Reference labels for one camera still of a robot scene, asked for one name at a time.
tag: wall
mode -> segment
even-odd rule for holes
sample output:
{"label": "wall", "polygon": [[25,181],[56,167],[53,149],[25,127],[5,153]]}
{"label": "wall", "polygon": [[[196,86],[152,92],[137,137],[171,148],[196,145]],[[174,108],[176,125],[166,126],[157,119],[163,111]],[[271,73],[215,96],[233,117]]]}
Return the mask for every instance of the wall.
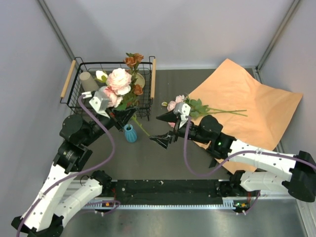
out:
{"label": "wall", "polygon": [[70,61],[34,0],[0,8],[0,236],[36,197],[70,112],[59,97]]}
{"label": "wall", "polygon": [[264,65],[267,85],[304,94],[282,139],[287,152],[307,151],[316,158],[316,1],[303,0]]}
{"label": "wall", "polygon": [[155,55],[159,69],[257,65],[292,0],[46,0],[76,56]]}

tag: kraft paper sheet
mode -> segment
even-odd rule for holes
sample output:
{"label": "kraft paper sheet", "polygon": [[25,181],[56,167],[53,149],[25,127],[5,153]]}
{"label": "kraft paper sheet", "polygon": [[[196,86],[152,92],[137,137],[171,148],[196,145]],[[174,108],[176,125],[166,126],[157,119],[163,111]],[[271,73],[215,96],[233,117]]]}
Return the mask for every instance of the kraft paper sheet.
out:
{"label": "kraft paper sheet", "polygon": [[[262,85],[243,67],[226,59],[200,86],[189,94],[212,108],[241,112],[247,117],[229,113],[213,116],[224,126],[222,132],[250,145],[273,150],[284,134],[303,94]],[[198,125],[202,117],[193,122]],[[208,145],[197,143],[200,147]],[[229,161],[224,167],[255,171],[255,167]]]}

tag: blue vase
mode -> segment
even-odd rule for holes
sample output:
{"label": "blue vase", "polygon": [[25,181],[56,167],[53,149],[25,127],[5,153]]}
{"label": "blue vase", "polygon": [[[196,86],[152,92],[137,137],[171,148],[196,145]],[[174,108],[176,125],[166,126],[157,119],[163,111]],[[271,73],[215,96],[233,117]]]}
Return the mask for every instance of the blue vase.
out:
{"label": "blue vase", "polygon": [[136,142],[137,140],[137,133],[134,130],[133,126],[130,124],[127,124],[124,126],[125,130],[125,138],[128,142]]}

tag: black wire basket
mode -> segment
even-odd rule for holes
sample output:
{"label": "black wire basket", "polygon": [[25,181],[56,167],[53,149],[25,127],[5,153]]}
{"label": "black wire basket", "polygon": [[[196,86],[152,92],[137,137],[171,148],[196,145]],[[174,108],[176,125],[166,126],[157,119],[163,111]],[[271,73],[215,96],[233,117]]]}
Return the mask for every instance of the black wire basket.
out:
{"label": "black wire basket", "polygon": [[[78,66],[77,73],[75,75],[74,82],[71,84],[70,93],[66,96],[66,91],[71,80],[72,72],[75,66]],[[81,85],[79,75],[82,72],[89,72],[93,78],[96,78],[95,72],[97,70],[102,70],[107,74],[110,74],[116,68],[124,68],[126,70],[129,67],[124,62],[84,62],[81,57],[76,57],[72,62],[68,76],[61,94],[60,103],[66,104],[74,114],[80,114],[82,116],[87,116],[84,110],[78,103],[79,96],[84,92],[84,89]],[[149,57],[149,62],[141,62],[138,66],[139,74],[142,75],[145,79],[145,86],[143,87],[143,94],[137,97],[139,101],[139,110],[136,112],[137,117],[147,118],[151,114],[151,105],[153,104],[153,99],[155,97],[155,81],[156,81],[156,59],[154,56]],[[105,83],[102,83],[96,80],[99,87],[105,86]],[[89,99],[84,101],[84,105],[94,114],[96,112],[89,104]]]}

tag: basket handle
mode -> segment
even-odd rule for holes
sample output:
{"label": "basket handle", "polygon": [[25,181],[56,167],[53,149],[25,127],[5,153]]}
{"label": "basket handle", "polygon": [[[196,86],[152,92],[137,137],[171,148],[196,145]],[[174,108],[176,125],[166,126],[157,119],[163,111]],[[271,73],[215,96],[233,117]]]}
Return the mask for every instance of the basket handle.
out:
{"label": "basket handle", "polygon": [[65,97],[65,95],[66,95],[67,88],[68,88],[68,85],[69,85],[69,82],[70,82],[71,75],[73,74],[73,71],[74,71],[75,65],[76,65],[76,61],[75,61],[75,60],[73,60],[73,61],[71,62],[71,66],[70,66],[70,69],[69,69],[68,75],[67,75],[67,77],[66,77],[66,81],[65,81],[65,84],[64,84],[63,90],[61,91],[61,95],[60,95],[60,97],[61,97],[61,98],[64,98],[64,97]]}
{"label": "basket handle", "polygon": [[156,58],[154,58],[154,61],[153,61],[152,84],[151,84],[151,92],[150,92],[151,99],[154,99],[155,97],[155,86],[156,86]]}

